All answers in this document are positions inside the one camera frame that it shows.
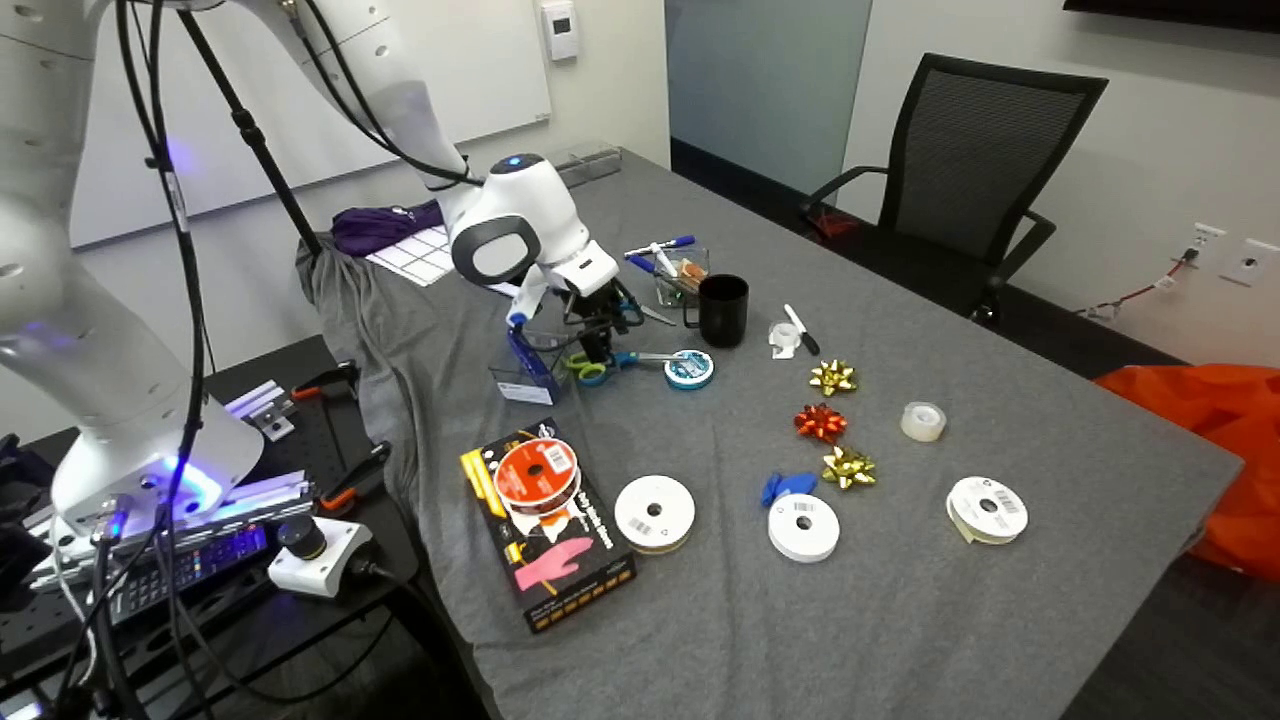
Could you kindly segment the robot base controller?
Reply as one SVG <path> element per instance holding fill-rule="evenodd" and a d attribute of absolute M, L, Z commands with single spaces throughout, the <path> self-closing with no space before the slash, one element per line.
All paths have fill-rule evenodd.
<path fill-rule="evenodd" d="M 296 401 L 285 421 L 293 434 L 266 445 L 266 472 L 200 524 L 181 524 L 173 549 L 116 535 L 108 571 L 97 571 L 100 554 L 63 540 L 2 634 L 2 693 L 29 693 L 44 716 L 122 716 L 112 671 L 128 687 L 181 671 L 190 681 L 181 712 L 227 693 L 280 702 L 258 677 L 323 636 L 314 604 L 340 598 L 348 562 L 369 546 L 369 527 L 331 515 L 328 499 L 385 460 L 348 394 Z"/>

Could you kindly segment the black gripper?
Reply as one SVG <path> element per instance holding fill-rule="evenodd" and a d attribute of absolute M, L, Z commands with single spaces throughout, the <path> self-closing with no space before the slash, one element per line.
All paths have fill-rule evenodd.
<path fill-rule="evenodd" d="M 578 340 L 583 356 L 599 362 L 599 363 L 612 362 L 616 336 L 642 325 L 640 300 L 621 280 L 606 280 L 592 297 L 573 291 L 569 312 L 578 320 L 575 340 Z"/>

